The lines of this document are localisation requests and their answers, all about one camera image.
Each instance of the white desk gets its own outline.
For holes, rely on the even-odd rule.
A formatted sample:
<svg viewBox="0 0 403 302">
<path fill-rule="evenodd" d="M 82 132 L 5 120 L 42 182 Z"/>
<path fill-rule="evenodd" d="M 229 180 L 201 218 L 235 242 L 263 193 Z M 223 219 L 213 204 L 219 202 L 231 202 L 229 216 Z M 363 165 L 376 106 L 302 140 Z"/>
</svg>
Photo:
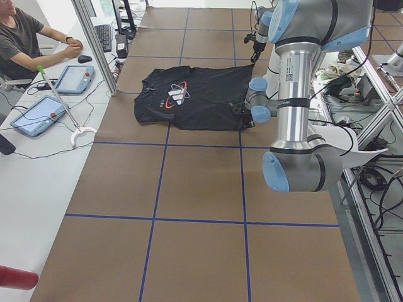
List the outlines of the white desk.
<svg viewBox="0 0 403 302">
<path fill-rule="evenodd" d="M 110 21 L 94 22 L 95 25 L 102 23 L 110 24 Z M 82 54 L 93 57 L 79 24 L 69 34 L 83 42 Z M 66 45 L 60 44 L 55 51 L 65 47 Z M 113 53 L 114 51 L 105 53 L 108 62 L 113 60 Z M 77 59 L 65 60 L 45 69 L 46 74 L 49 78 L 57 78 L 64 67 L 70 64 L 79 65 Z M 83 95 L 63 97 L 70 107 L 82 101 L 103 80 L 95 59 L 86 65 L 94 66 L 95 76 Z M 17 105 L 29 107 L 47 94 L 52 95 L 52 92 L 42 91 L 33 96 L 24 93 Z M 88 101 L 94 106 L 94 111 L 85 126 L 99 128 L 109 95 L 105 83 L 90 95 Z M 92 107 L 84 101 L 73 107 L 71 112 L 78 123 L 84 126 L 91 110 Z M 10 121 L 18 114 L 17 110 L 12 110 L 0 127 L 1 134 L 16 146 L 16 152 L 36 157 L 71 149 L 72 132 L 60 123 L 52 125 L 36 138 L 23 135 L 15 129 L 3 130 L 10 128 Z M 74 129 L 67 115 L 61 117 L 60 121 Z M 76 145 L 85 145 L 93 140 L 94 133 L 85 133 L 76 138 Z M 33 271 L 40 275 L 90 150 L 91 145 L 35 160 L 16 154 L 0 154 L 0 265 Z M 30 300 L 33 290 L 0 288 L 0 301 L 26 302 Z"/>
</svg>

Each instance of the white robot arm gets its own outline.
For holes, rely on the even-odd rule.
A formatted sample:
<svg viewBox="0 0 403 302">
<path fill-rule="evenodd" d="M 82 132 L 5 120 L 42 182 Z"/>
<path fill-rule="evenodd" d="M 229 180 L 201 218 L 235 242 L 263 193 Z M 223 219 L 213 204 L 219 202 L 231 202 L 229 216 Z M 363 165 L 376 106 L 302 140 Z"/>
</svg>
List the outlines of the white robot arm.
<svg viewBox="0 0 403 302">
<path fill-rule="evenodd" d="M 279 60 L 278 81 L 269 86 L 278 84 L 278 95 L 276 101 L 268 99 L 266 80 L 254 78 L 245 105 L 258 123 L 278 118 L 277 139 L 263 157 L 264 178 L 272 190 L 323 191 L 339 181 L 340 154 L 308 121 L 312 65 L 320 52 L 366 42 L 371 12 L 372 0 L 282 0 L 274 11 L 259 9 L 263 29 L 256 35 L 252 62 L 267 30 L 277 56 L 271 60 Z"/>
</svg>

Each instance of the man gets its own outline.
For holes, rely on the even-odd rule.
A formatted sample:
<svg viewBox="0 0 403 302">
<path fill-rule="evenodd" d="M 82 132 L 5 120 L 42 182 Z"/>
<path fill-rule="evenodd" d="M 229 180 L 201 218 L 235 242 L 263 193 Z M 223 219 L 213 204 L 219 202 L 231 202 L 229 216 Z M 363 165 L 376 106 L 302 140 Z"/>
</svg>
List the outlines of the man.
<svg viewBox="0 0 403 302">
<path fill-rule="evenodd" d="M 61 52 L 42 56 L 37 33 L 68 46 Z M 10 79 L 33 79 L 39 65 L 46 68 L 75 58 L 81 50 L 79 40 L 41 24 L 16 8 L 12 0 L 0 0 L 0 70 Z"/>
</svg>

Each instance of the blue device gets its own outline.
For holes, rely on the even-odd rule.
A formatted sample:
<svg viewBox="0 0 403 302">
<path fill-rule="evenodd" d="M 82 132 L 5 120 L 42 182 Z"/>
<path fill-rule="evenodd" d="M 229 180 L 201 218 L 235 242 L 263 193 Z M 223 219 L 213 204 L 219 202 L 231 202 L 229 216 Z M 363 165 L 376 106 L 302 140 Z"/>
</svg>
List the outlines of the blue device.
<svg viewBox="0 0 403 302">
<path fill-rule="evenodd" d="M 64 113 L 63 105 L 57 99 L 44 96 L 15 118 L 10 125 L 30 137 L 35 137 L 52 126 Z"/>
<path fill-rule="evenodd" d="M 67 65 L 55 83 L 56 91 L 61 94 L 81 94 L 89 86 L 94 72 L 94 67 L 90 65 Z"/>
</svg>

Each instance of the red cylinder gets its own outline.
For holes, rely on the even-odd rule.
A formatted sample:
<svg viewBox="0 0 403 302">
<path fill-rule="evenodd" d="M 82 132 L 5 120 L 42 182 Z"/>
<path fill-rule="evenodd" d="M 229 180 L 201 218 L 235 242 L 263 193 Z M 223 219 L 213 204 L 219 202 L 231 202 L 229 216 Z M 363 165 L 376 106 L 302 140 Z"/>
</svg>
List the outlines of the red cylinder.
<svg viewBox="0 0 403 302">
<path fill-rule="evenodd" d="M 34 272 L 0 266 L 0 286 L 4 288 L 31 289 L 37 285 L 38 279 Z"/>
</svg>

